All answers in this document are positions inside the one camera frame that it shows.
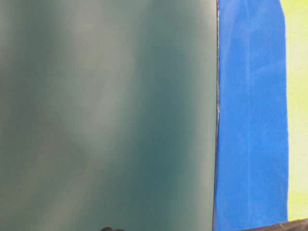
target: yellow wall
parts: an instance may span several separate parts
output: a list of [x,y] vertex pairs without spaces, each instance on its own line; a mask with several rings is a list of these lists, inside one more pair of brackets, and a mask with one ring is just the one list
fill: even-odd
[[308,218],[308,0],[281,0],[286,23],[288,219]]

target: green panel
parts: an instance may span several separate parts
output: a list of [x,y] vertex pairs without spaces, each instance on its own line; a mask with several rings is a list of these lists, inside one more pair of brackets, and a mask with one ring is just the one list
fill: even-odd
[[213,0],[0,2],[0,230],[210,230]]

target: dark object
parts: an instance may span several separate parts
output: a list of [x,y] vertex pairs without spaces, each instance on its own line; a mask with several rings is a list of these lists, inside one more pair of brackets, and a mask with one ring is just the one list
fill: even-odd
[[308,219],[278,223],[263,228],[250,229],[245,231],[308,231]]
[[115,229],[114,230],[113,228],[107,226],[107,227],[101,229],[101,231],[124,231],[124,230],[120,230],[120,229]]

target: blue fabric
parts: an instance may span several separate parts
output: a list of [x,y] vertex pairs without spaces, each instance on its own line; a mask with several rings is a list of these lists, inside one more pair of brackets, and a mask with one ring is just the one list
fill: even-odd
[[285,23],[279,0],[220,0],[214,230],[287,220]]

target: black object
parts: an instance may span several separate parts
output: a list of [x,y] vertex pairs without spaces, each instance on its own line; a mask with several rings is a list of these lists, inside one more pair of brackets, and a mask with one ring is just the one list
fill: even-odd
[[120,230],[120,229],[113,229],[109,226],[105,227],[105,228],[102,228],[101,231],[124,231],[124,230]]
[[308,219],[295,220],[244,231],[308,231]]

